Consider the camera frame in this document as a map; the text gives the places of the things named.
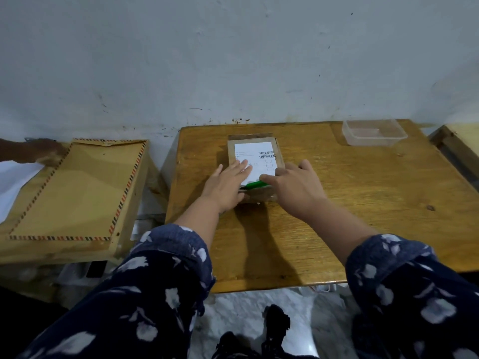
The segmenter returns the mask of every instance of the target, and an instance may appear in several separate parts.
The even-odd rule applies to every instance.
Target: cardboard box
[[[228,160],[232,164],[236,161],[235,144],[252,144],[258,142],[271,142],[274,151],[274,159],[278,168],[284,168],[283,156],[279,149],[278,141],[272,133],[254,133],[247,135],[228,136]],[[241,203],[259,203],[264,201],[276,201],[276,193],[272,186],[258,187],[251,190],[241,190],[245,193],[245,199]]]
[[[119,260],[147,178],[148,141],[75,139],[25,184],[0,224],[0,263]]]

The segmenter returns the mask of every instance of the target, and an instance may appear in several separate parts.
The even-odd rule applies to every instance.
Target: wooden tabletop
[[[286,161],[307,158],[328,197],[381,232],[423,241],[456,271],[479,269],[479,194],[410,120],[391,147],[348,146],[341,122],[184,127],[167,221],[228,164],[231,134],[272,132]],[[243,204],[219,219],[210,255],[214,292],[344,282],[344,268],[302,221],[276,203]]]

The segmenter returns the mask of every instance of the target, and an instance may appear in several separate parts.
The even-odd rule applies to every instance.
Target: navy floral pants
[[[375,235],[351,253],[346,274],[390,357],[479,359],[479,288],[439,263],[431,247]],[[195,232],[155,228],[19,357],[186,358],[214,283]]]

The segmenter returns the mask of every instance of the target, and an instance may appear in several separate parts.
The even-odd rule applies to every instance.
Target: dark skin hand
[[[26,142],[0,139],[0,161],[15,161],[20,164],[39,162],[55,166],[67,153],[67,149],[57,141],[39,138]]]

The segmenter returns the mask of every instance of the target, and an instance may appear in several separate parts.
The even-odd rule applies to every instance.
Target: green pen
[[[253,181],[252,183],[246,184],[245,186],[242,186],[239,189],[240,190],[251,190],[251,189],[255,189],[257,187],[263,187],[263,186],[267,186],[267,185],[269,185],[269,184],[266,184],[263,181]]]

